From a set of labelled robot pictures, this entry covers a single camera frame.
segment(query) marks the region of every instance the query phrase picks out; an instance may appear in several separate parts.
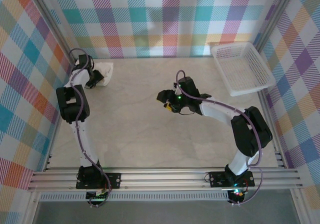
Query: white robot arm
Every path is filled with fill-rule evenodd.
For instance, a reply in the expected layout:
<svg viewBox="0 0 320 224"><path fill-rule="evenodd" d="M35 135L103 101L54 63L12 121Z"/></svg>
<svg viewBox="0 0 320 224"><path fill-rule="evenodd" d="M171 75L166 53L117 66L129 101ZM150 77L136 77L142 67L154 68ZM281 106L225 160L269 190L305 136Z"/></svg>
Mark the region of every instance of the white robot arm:
<svg viewBox="0 0 320 224"><path fill-rule="evenodd" d="M273 138L260 111L254 106L235 108L215 100L211 95L200 94L189 76L178 80L180 72L183 71L177 73L173 89L159 92L157 100L173 113L180 113L182 108L188 107L194 113L229 125L238 148L233 161L226 165L223 173L212 173L211 187L254 186L254 182L244 184L244 181L253 180L248 168L259 154L259 149L262 150Z"/></svg>
<svg viewBox="0 0 320 224"><path fill-rule="evenodd" d="M80 70L74 70L70 76L70 79L68 81L68 83L64 86L64 88L70 88L71 85L70 85L70 81L72 80L72 77L77 74ZM75 79L73 80L73 85L74 86L77 86L77 85L81 85L82 88L84 88L87 84L87 82L90 80L90 76L89 76L89 72L84 69L82 70L81 72L79 72ZM97 153L96 153L96 148L95 146L93 145L90 137L88 136L88 132L87 132L87 123L88 121L87 120L83 120L83 121L80 121L78 123L78 126L79 126L79 130L80 130L80 139L82 140L82 145L83 145L83 148L85 149L86 151L86 154L90 157L90 159L94 162L94 163L98 163L98 156L97 156ZM74 134L74 137L75 137L75 140L77 141L77 147L79 149L79 154L80 154L80 165L82 167L90 167L92 166L92 163L85 157L85 155L83 154L82 150L81 150L81 147L80 147L80 144L79 144L79 139L78 139L78 135L77 135L77 128L76 128L76 122L73 120L71 121L71 123L69 122L69 125L73 131L73 134Z"/></svg>
<svg viewBox="0 0 320 224"><path fill-rule="evenodd" d="M217 101L213 97L208 97L208 100ZM217 119L218 121L232 127L231 120L239 116L237 112L230 110L224 106L214 104L212 102L202 102L200 105L200 111L203 116ZM244 108L237 108L238 110L245 112ZM254 156L246 156L240 150L237 150L233 161L229 164L230 170L239 176L248 169L248 165L252 163L259 152L257 151Z"/></svg>

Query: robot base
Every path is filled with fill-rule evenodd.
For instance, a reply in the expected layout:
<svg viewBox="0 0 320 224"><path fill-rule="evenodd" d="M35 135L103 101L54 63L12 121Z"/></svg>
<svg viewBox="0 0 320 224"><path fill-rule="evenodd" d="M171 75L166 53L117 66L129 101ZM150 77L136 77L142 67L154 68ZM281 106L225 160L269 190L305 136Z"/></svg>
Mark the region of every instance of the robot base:
<svg viewBox="0 0 320 224"><path fill-rule="evenodd" d="M255 186L253 174L248 170L240 176L234 176L234 178L227 178L225 171L209 172L209 181L212 188L246 188L247 186Z"/></svg>
<svg viewBox="0 0 320 224"><path fill-rule="evenodd" d="M112 189L119 189L121 182L121 173L106 173L107 177L110 180ZM77 182L75 185L76 189L103 189L108 190L109 185L106 180L106 177L102 175L100 170L95 166L81 166L79 168L78 174L76 176Z"/></svg>

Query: black mounting plate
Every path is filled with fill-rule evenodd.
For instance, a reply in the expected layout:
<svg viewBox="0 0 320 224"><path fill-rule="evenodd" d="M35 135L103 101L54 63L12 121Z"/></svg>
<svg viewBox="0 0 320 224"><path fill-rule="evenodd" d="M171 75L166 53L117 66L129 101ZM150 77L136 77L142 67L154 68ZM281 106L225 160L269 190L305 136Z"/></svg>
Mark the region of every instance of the black mounting plate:
<svg viewBox="0 0 320 224"><path fill-rule="evenodd" d="M110 184L112 189L119 189L121 183L121 173L107 173L105 172L107 177L110 180ZM77 182L75 185L76 189L104 189L106 183L106 188L109 188L107 180L103 180L103 183L95 183L93 185L84 185L82 182Z"/></svg>
<svg viewBox="0 0 320 224"><path fill-rule="evenodd" d="M226 179L226 173L224 171L212 171L209 172L209 181L211 188L245 188L248 182L248 187L255 186L255 180L251 171L246 171L239 181L236 181L234 185L230 184L229 180Z"/></svg>
<svg viewBox="0 0 320 224"><path fill-rule="evenodd" d="M230 199L228 200L228 203L235 203L235 202L242 203L245 200L245 196L246 194L243 194L242 196L240 196L235 194L233 190L228 190L228 198Z"/></svg>

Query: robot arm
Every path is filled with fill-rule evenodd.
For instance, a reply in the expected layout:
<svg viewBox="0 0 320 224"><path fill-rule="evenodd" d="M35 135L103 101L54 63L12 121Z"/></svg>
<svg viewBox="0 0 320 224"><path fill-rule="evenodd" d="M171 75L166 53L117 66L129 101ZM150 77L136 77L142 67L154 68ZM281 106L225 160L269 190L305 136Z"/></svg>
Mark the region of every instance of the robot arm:
<svg viewBox="0 0 320 224"><path fill-rule="evenodd" d="M101 80L103 76L93 70L92 64L89 61L85 69L81 70L86 64L86 55L79 56L79 64L75 65L69 82L64 86L57 88L56 95L58 99L58 105L60 109L61 117L69 123L77 142L80 155L80 168L78 171L76 188L101 188L105 186L105 178L101 172L93 166L93 164L84 155L82 148L85 150L86 155L94 162L98 167L100 166L98 155L95 150L95 146L91 142L88 136L87 117L90 115L89 104L84 92L84 87L95 86L97 82ZM78 93L71 87L71 80L73 80L74 87L81 93L83 99L83 110L78 119L79 136L77 134L76 117L81 109L81 98Z"/></svg>
<svg viewBox="0 0 320 224"><path fill-rule="evenodd" d="M227 180L226 185L229 187L234 186L237 182L241 182L242 176L248 170L248 165L251 164L259 153L256 137L253 130L249 127L247 120L239 115L239 113L222 105L215 104L217 100L210 95L200 94L194 81L189 76L181 78L178 81L178 85L188 95L211 100L211 102L189 98L181 93L180 88L177 88L177 83L173 84L173 89L159 92L157 100L164 103L164 107L173 113L180 113L182 108L189 107L192 112L217 119L232 127L238 151L233 161L226 165L224 176L225 180ZM266 147L272 140L272 134L260 111L253 106L248 109L240 109L240 111L245 113L254 124L261 147Z"/></svg>

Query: cable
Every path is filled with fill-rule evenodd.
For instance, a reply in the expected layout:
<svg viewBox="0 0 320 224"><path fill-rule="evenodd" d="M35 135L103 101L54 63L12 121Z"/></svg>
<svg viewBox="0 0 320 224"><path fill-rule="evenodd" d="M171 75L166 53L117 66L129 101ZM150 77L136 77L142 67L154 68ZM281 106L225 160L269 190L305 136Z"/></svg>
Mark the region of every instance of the cable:
<svg viewBox="0 0 320 224"><path fill-rule="evenodd" d="M191 112L191 113L187 113L187 114L182 114L181 112L178 112L180 115L182 116L188 116L188 115L192 115L192 114L195 114L195 112Z"/></svg>
<svg viewBox="0 0 320 224"><path fill-rule="evenodd" d="M80 127L79 127L79 125L78 125L78 120L79 120L79 117L80 117L80 115L81 115L81 113L82 113L82 111L83 111L83 109L84 109L84 97L82 96L81 92L80 92L77 88L75 88L73 82L74 82L74 79L76 78L76 76L77 76L80 72L82 72L82 71L88 66L88 64L89 64L89 56L88 56L88 54L86 53L86 51L83 50L83 49L81 49L81 48L73 48L73 49L71 49L70 52L69 52L69 55L70 55L74 50L82 51L82 52L84 52L84 54L85 54L85 56L86 56L86 63L85 63L85 65L84 65L84 66L71 78L71 80L70 80L70 86L71 86L72 89L79 95L80 101L81 101L80 110L79 110L79 112L78 112L78 114L76 115L76 118L75 118L76 135L77 135L77 137L78 137L79 145L80 145L80 148L81 148L81 151L82 151L83 155L85 156L85 158L87 158L87 159L89 160L89 162L92 163L92 165L93 165L95 168L97 168L97 169L101 172L102 175L104 175L104 177L105 177L105 179L106 179L106 181L107 181L107 183L108 183L108 187L109 187L109 188L108 188L108 194L106 195L105 199L104 199L100 204L93 205L93 204L91 203L92 198L89 199L90 207L99 208L99 207L101 207L102 205L104 205L104 204L107 202L107 199L108 199L108 197L109 197L109 195L110 195L110 192L111 192L111 190L112 190L112 187L111 187L110 179L109 179L109 177L107 176L107 174L105 174L104 170L103 170L102 168L100 168L96 163L94 163L94 162L90 159L90 157L87 155L86 150L84 149L84 147L83 147L83 145L82 145L81 138L80 138L80 131L79 131L79 128L80 128Z"/></svg>
<svg viewBox="0 0 320 224"><path fill-rule="evenodd" d="M179 77L179 74L180 74L180 73L183 73L183 77L184 77L184 78L186 77L186 73L185 73L184 70L179 70L179 71L176 73L176 75L175 75L175 82L177 83L177 87L180 89L180 91L181 91L182 94L184 94L184 95L187 96L188 98L195 99L195 100L199 100L199 101L202 101L202 102L208 102L208 103L218 104L218 105L223 106L223 107L225 107L225 108L228 108L228 109L230 109L230 110L232 110L232 111L234 111L234 112L236 112L236 113L239 113L240 115L242 115L242 116L246 119L246 121L247 121L247 122L250 124L250 126L252 127L252 130L253 130L253 133L254 133L256 142L257 142L257 144L258 144L258 152L259 152L258 154L259 154L259 156L258 156L258 161L257 161L255 164L250 164L250 165L248 165L247 167L248 167L248 169L250 169L250 168L257 168L257 169L260 170L260 172L261 172L261 182L260 182L258 188L257 188L257 189L255 190L255 192L253 193L253 195L252 195L248 200L242 202L241 205L244 204L244 203L249 202L249 201L257 194L257 192L259 191L259 189L260 189L260 187L261 187L261 184L262 184L262 182L263 182L263 173L262 173L262 170L261 170L261 168L257 167L257 166L260 164L261 159L262 159L262 147L261 147L260 138L259 138L259 135L258 135L258 132L257 132L257 130L256 130L255 125L252 123L252 121L250 120L250 118L249 118L246 114L244 114L242 111L238 110L238 109L235 108L235 107L232 107L232 106L230 106L230 105L228 105L228 104L225 104L225 103L223 103L223 102L219 102L219 101L215 101L215 100L209 100L209 99L204 99L204 98L200 98L200 97L195 97L195 96L192 96L192 95L189 95L188 93L186 93L186 92L181 88L181 86L179 85L179 81L178 81L179 79L178 79L178 77Z"/></svg>
<svg viewBox="0 0 320 224"><path fill-rule="evenodd" d="M209 180L206 179L206 177L207 177L209 174L210 174L210 172L207 173L207 174L204 176L204 181L205 181L206 183L210 183L210 179L209 179Z"/></svg>
<svg viewBox="0 0 320 224"><path fill-rule="evenodd" d="M245 193L247 193L247 192L248 192L248 187L249 187L249 184L248 184L248 181L247 181L247 179L244 179L244 182L245 182L245 184L246 184L246 189L245 189Z"/></svg>

